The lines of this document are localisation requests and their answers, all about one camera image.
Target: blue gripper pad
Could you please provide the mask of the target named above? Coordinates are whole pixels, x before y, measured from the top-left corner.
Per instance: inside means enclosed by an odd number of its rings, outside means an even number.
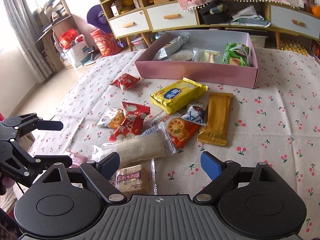
[[[221,174],[221,167],[217,164],[214,160],[212,160],[208,155],[205,153],[201,154],[200,163],[202,169],[205,173],[209,176],[211,180],[214,180]]]

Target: yellow biscuit package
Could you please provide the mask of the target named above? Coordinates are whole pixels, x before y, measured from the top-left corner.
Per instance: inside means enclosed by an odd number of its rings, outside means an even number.
[[[207,126],[199,133],[198,141],[218,146],[227,145],[227,127],[233,94],[210,93]]]
[[[207,90],[207,86],[184,77],[182,80],[178,80],[150,96],[152,103],[168,114],[173,114],[189,104],[190,101],[197,99]]]

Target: plastic storage box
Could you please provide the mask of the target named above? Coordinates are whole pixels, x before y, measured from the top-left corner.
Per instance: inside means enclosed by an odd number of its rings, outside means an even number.
[[[250,39],[255,48],[264,48],[266,44],[267,36],[250,35]]]
[[[215,57],[220,62],[227,43],[236,42],[249,46],[250,66],[200,63],[190,61],[152,61],[160,48],[178,36],[188,36],[187,43],[180,49],[211,49],[220,52]],[[159,37],[135,62],[143,78],[182,79],[254,88],[258,76],[258,63],[248,33],[232,31],[185,30],[167,31]]]

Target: red bag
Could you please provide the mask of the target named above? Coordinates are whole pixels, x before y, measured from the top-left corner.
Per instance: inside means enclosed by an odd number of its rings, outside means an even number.
[[[110,136],[109,141],[123,140],[139,135],[143,120],[150,114],[150,107],[134,103],[122,102],[124,121]]]
[[[79,34],[75,29],[70,29],[63,33],[59,38],[60,46],[63,49],[70,49],[72,47],[72,42],[78,37]]]

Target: orange fruit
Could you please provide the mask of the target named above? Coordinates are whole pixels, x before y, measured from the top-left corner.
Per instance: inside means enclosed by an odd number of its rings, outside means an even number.
[[[318,18],[320,18],[320,6],[319,5],[313,6],[312,13]]]

